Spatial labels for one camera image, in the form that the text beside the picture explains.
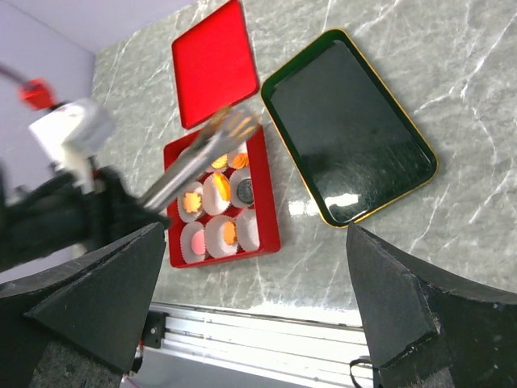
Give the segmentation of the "black round cookie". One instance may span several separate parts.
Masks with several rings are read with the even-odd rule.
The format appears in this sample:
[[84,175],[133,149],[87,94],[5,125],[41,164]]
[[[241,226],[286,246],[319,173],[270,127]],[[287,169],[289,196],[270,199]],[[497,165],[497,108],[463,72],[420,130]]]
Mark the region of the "black round cookie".
[[237,198],[245,205],[254,203],[253,188],[250,178],[243,179],[237,186]]

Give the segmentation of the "small flower cookie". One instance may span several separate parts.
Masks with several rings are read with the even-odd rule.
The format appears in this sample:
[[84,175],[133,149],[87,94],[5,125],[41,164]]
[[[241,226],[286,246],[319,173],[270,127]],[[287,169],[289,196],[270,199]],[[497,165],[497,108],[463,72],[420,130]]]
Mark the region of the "small flower cookie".
[[249,166],[248,153],[237,154],[231,161],[230,166],[235,170],[240,170]]

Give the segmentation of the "round orange cookie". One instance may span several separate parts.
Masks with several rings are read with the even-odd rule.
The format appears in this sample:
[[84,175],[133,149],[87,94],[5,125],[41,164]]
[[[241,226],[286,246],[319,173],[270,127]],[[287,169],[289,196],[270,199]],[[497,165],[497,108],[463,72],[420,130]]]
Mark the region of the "round orange cookie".
[[237,242],[237,227],[233,221],[226,221],[222,231],[223,240],[227,245],[233,245]]

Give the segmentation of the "pink round cookie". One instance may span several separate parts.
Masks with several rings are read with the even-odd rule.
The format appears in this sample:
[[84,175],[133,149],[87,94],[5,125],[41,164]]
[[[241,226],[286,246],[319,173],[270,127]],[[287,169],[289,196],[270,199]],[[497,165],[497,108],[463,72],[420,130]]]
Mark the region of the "pink round cookie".
[[206,245],[203,230],[198,230],[192,235],[191,251],[194,255],[205,255]]

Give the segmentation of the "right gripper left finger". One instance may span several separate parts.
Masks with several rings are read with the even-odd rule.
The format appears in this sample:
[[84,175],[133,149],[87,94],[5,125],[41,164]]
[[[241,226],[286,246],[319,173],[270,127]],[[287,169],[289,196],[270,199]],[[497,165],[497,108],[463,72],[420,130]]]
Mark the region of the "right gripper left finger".
[[3,387],[117,387],[132,368],[166,247],[155,223],[1,286]]

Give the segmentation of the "metal tongs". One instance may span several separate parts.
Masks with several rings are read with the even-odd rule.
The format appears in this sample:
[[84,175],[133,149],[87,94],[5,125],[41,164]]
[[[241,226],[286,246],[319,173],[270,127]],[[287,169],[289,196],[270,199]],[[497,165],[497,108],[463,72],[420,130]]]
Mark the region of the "metal tongs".
[[237,149],[259,129],[259,119],[247,107],[224,107],[198,132],[197,137],[138,199],[150,211],[161,212],[219,157]]

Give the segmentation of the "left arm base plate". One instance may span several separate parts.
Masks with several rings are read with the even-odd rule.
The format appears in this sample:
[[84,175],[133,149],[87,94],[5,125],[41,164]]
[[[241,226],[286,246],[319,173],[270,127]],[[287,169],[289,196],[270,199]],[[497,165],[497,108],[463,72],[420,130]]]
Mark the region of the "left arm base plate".
[[166,314],[159,311],[149,311],[141,333],[141,338],[137,345],[132,368],[129,370],[130,375],[136,374],[140,370],[146,348],[159,349],[162,346],[165,331]]

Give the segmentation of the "round waffle cookie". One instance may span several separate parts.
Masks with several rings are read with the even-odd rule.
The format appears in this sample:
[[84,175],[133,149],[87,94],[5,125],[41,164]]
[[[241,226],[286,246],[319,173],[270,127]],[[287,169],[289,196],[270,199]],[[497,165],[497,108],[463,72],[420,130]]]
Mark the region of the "round waffle cookie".
[[218,159],[216,159],[214,162],[211,163],[211,167],[214,170],[220,170],[225,169],[228,165],[228,155],[223,154]]

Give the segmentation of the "black tray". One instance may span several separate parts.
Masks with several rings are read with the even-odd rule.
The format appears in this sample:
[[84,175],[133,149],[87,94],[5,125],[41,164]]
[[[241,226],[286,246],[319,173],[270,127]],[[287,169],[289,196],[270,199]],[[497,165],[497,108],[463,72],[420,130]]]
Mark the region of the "black tray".
[[435,151],[355,42],[330,29],[260,91],[322,219],[345,228],[428,183]]

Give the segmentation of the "red tin lid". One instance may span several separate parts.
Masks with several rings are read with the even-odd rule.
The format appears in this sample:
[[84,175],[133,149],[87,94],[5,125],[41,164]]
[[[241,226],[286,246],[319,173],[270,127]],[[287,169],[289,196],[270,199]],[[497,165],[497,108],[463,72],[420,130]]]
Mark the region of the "red tin lid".
[[228,1],[171,44],[181,125],[193,129],[259,90],[242,3]]

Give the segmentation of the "paper cup middle left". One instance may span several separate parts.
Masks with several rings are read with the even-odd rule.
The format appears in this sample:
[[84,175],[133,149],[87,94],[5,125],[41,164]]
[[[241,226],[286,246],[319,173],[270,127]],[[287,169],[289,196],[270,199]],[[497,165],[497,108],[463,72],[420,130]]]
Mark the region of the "paper cup middle left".
[[199,181],[192,182],[182,191],[178,198],[178,212],[182,221],[189,223],[204,215],[203,185]]

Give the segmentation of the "paper cup centre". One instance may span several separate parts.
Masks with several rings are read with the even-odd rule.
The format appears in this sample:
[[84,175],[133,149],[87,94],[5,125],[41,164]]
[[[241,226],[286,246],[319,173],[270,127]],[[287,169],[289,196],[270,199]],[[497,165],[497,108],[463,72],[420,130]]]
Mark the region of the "paper cup centre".
[[203,208],[205,212],[211,216],[224,213],[230,205],[230,202],[222,200],[219,196],[213,183],[214,173],[212,173],[203,183]]

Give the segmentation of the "red tin box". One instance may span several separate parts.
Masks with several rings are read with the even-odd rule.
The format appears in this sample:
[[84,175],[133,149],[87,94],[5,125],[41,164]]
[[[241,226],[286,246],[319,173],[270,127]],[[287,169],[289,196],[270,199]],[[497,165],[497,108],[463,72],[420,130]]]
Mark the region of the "red tin box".
[[[280,249],[280,232],[275,212],[275,202],[271,188],[270,169],[267,162],[267,148],[263,131],[258,130],[254,136],[246,142],[246,145],[250,160],[248,168],[250,169],[254,203],[250,207],[244,209],[253,209],[256,212],[260,240],[258,250],[251,252],[244,251],[237,242],[237,253],[233,256],[215,259],[211,257],[207,251],[206,257],[203,261],[193,264],[186,264],[180,251],[180,234],[183,227],[187,223],[182,221],[179,217],[177,198],[167,208],[167,215],[171,220],[171,226],[168,229],[168,247],[170,265],[172,267],[192,268],[195,266],[219,264],[256,255],[275,253]],[[234,171],[235,170],[232,168],[227,168],[221,174],[224,174],[229,180],[229,177]],[[211,174],[212,173],[202,172],[195,181],[199,181],[203,185],[204,181]],[[219,215],[229,216],[235,223],[237,216],[244,209],[238,209],[232,206],[230,203],[228,209]],[[204,210],[204,215],[196,221],[200,222],[205,228],[206,224],[214,217],[215,216],[207,214]]]

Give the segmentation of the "paper cup front right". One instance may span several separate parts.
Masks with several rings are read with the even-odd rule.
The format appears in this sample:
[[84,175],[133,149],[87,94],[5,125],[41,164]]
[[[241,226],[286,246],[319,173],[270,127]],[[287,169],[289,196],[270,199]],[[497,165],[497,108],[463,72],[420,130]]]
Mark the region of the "paper cup front right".
[[256,212],[244,209],[235,220],[237,241],[244,251],[257,251],[260,245]]

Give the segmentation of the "aluminium rail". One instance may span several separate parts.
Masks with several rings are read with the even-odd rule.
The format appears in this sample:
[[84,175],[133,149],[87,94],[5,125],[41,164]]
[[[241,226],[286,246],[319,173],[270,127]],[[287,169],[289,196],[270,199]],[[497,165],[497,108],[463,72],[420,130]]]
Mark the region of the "aluminium rail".
[[123,387],[354,387],[349,362],[368,356],[359,314],[317,308],[237,310],[154,303],[166,314]]

